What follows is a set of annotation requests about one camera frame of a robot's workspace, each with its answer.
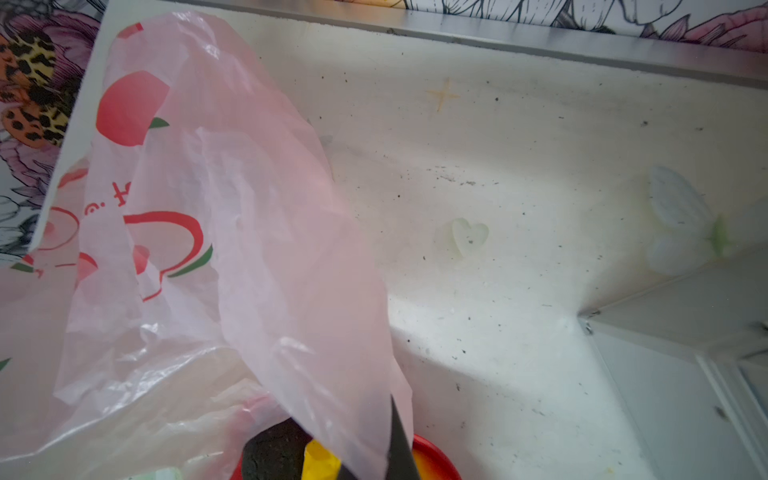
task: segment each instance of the yellow object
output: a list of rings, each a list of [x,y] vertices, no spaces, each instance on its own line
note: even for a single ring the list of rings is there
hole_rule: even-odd
[[[336,480],[341,469],[341,460],[313,440],[304,449],[304,468],[301,480]]]

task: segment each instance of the red rim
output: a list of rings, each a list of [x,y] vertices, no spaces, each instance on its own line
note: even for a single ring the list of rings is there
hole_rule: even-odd
[[[438,449],[434,443],[420,435],[414,435],[413,449],[421,450],[438,463],[443,468],[443,471],[448,474],[449,480],[462,480],[462,477],[458,474],[458,470],[456,470],[456,467],[451,463],[450,458],[448,458],[441,449]]]

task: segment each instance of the plastic bag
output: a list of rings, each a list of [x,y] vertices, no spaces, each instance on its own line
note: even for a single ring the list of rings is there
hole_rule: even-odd
[[[383,478],[390,395],[412,437],[386,291],[249,46],[196,12],[126,28],[97,130],[41,247],[0,277],[0,472],[225,479],[291,415]]]

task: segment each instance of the black object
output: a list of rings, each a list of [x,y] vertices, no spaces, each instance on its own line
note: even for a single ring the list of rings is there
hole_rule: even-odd
[[[293,419],[253,437],[243,449],[243,480],[300,480],[304,449],[312,437]],[[392,434],[386,480],[420,480],[410,442],[392,401]],[[344,465],[337,480],[357,480]]]

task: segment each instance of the floral wallpaper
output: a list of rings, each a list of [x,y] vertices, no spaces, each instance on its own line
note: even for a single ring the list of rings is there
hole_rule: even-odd
[[[768,4],[755,0],[340,1],[768,51]]]
[[[0,263],[27,252],[105,9],[0,2]]]

